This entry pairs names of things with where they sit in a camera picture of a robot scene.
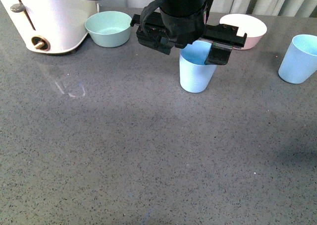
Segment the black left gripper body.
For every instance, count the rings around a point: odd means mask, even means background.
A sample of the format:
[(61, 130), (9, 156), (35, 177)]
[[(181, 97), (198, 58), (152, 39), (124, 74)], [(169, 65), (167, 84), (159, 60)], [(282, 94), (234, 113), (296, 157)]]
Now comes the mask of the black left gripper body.
[(144, 14), (135, 14), (130, 26), (138, 26), (137, 38), (141, 45), (164, 53), (170, 54), (173, 47), (183, 49), (196, 40), (217, 43), (222, 48), (242, 48), (247, 39), (247, 34), (238, 35), (239, 27), (228, 24), (207, 25), (209, 12), (207, 5), (197, 12), (183, 17), (175, 17), (167, 13), (148, 11)]

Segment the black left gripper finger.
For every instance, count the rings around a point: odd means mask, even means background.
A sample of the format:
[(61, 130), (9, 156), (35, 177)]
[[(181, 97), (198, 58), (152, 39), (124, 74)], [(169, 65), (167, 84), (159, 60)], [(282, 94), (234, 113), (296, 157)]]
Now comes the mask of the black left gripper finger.
[(204, 64), (226, 65), (229, 61), (233, 47), (230, 45), (212, 43)]

